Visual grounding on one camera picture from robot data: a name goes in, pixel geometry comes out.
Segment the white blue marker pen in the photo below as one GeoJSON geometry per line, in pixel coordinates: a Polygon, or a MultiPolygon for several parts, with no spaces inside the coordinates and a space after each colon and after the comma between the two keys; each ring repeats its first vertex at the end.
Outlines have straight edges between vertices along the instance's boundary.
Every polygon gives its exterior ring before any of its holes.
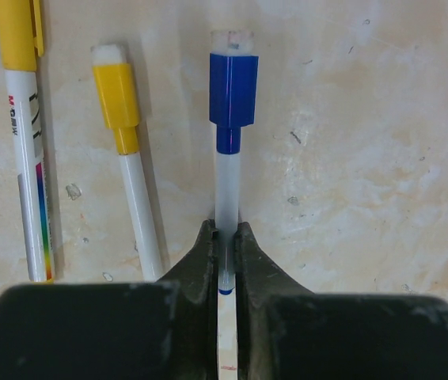
{"type": "Polygon", "coordinates": [[[230,295],[234,289],[234,235],[239,220],[241,179],[240,154],[215,156],[215,228],[218,230],[218,292],[230,295]]]}

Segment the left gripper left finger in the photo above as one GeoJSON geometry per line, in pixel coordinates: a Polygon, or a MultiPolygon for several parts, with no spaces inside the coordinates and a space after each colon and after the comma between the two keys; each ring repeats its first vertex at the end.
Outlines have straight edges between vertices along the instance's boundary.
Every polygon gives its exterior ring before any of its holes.
{"type": "Polygon", "coordinates": [[[154,282],[0,295],[0,379],[216,379],[217,231],[154,282]]]}

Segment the white yellow marker pen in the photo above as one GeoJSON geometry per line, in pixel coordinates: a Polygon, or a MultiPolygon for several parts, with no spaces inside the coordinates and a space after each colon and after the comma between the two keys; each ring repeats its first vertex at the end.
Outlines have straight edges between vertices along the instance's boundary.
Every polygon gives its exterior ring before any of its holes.
{"type": "Polygon", "coordinates": [[[37,71],[4,70],[28,277],[33,282],[51,283],[55,280],[55,264],[47,207],[37,71]]]}

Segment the blue pen cap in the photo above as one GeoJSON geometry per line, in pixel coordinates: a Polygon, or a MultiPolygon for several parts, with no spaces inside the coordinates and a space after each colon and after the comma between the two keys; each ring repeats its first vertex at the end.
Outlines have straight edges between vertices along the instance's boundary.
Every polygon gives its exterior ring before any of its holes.
{"type": "Polygon", "coordinates": [[[209,58],[209,120],[216,126],[216,150],[241,150],[241,129],[255,122],[259,57],[248,30],[214,30],[209,58]]]}

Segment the yellow pen cap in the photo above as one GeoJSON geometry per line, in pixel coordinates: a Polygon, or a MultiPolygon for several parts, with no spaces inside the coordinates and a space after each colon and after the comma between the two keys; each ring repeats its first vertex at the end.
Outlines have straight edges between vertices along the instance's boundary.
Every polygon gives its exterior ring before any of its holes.
{"type": "Polygon", "coordinates": [[[135,154],[139,152],[140,113],[125,50],[118,44],[102,44],[92,47],[91,55],[104,125],[113,133],[118,154],[135,154]]]}
{"type": "Polygon", "coordinates": [[[44,55],[40,0],[0,0],[0,55],[6,70],[37,71],[44,55]]]}

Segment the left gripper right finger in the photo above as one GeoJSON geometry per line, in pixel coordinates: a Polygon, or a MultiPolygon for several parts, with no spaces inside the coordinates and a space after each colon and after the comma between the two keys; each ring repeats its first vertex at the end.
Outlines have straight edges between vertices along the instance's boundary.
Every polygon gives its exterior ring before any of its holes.
{"type": "Polygon", "coordinates": [[[408,294],[322,294],[290,277],[251,226],[236,242],[241,379],[448,379],[448,303],[408,294]]]}

